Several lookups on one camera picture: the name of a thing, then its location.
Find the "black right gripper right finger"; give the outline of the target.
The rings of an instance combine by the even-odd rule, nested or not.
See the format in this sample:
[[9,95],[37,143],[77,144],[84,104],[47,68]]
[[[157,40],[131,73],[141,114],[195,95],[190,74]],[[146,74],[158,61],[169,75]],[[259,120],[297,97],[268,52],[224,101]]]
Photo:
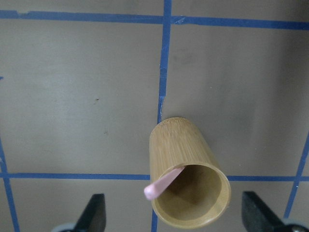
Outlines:
[[281,232],[285,224],[253,191],[242,193],[242,223],[247,232]]

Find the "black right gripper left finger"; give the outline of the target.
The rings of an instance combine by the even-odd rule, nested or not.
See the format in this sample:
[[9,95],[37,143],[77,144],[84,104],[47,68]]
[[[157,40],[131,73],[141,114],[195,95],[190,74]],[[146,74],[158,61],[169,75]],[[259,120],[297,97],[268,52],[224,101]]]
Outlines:
[[73,228],[74,232],[104,232],[106,229],[105,195],[94,194]]

